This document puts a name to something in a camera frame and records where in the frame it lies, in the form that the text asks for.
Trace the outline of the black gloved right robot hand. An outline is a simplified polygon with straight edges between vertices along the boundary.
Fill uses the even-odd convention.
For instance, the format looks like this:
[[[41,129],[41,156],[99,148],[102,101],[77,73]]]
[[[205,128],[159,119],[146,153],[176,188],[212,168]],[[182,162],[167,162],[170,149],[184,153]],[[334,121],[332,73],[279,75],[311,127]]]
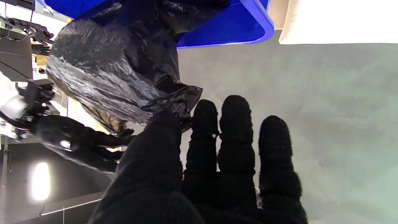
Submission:
[[[101,173],[115,173],[123,155],[122,151],[111,152],[109,149],[127,146],[134,138],[133,129],[113,136],[56,115],[34,117],[29,132],[64,159]]]

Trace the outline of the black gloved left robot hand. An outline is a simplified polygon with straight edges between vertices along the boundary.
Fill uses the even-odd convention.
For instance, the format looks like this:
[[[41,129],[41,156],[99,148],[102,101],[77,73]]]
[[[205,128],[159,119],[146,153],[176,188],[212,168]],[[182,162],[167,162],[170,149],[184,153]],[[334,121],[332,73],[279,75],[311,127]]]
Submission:
[[[228,96],[220,119],[212,101],[200,100],[192,130],[183,170],[179,121],[168,110],[154,115],[124,152],[89,223],[307,224],[284,120],[269,116],[260,127],[260,207],[246,99]]]

